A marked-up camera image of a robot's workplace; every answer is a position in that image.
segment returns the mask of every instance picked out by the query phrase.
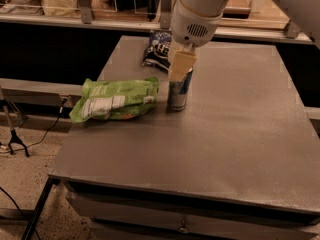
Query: floor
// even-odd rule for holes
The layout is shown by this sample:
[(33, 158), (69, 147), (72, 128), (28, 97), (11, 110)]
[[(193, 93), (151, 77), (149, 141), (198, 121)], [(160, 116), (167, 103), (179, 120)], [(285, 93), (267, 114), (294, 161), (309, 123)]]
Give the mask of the floor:
[[(16, 124), (15, 114), (11, 115)], [(18, 137), (30, 145), (39, 142), (45, 131), (53, 125), (56, 118), (45, 116), (28, 116), (21, 128), (16, 128)], [(29, 148), (30, 157), (24, 151), (14, 155), (0, 154), (0, 186), (7, 191), (21, 209), (33, 209), (47, 180), (47, 173), (53, 166), (54, 158), (59, 152), (64, 137), (70, 129), (67, 119), (60, 119), (47, 134), (43, 142)], [(0, 113), (0, 141), (10, 141), (10, 130), (4, 113)], [(53, 186), (36, 230), (40, 238), (51, 239), (96, 239), (90, 234), (88, 221), (78, 216), (65, 200), (66, 189), (63, 184)], [(0, 208), (15, 208), (4, 193), (0, 192)], [(21, 239), (27, 222), (0, 220), (0, 239)]]

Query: white robotic arm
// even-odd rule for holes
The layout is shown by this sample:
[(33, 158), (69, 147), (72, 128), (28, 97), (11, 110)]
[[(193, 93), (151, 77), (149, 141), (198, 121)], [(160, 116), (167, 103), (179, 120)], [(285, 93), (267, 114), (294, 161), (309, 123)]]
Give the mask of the white robotic arm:
[[(273, 0), (320, 48), (320, 0)], [(209, 42), (228, 0), (177, 0), (171, 29), (179, 44)]]

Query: green bag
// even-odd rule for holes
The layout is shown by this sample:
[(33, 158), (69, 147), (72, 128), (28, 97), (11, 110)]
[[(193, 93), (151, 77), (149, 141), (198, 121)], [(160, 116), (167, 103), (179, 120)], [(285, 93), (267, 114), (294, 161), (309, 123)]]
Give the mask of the green bag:
[(122, 120), (137, 117), (155, 107), (157, 78), (133, 81), (91, 81), (86, 79), (82, 97), (70, 112), (73, 123), (90, 118)]

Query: table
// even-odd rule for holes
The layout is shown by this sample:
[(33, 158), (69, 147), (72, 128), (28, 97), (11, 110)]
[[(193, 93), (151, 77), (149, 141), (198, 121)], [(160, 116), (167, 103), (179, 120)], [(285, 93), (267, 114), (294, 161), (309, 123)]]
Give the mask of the table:
[(75, 124), (56, 158), (50, 177), (77, 212), (115, 239), (144, 239), (141, 226), (157, 232), (146, 239), (315, 236), (301, 228), (320, 218), (320, 142), (275, 47), (200, 48), (187, 107), (173, 112), (166, 73), (141, 66), (147, 44), (122, 37), (99, 79), (157, 76), (156, 108)]

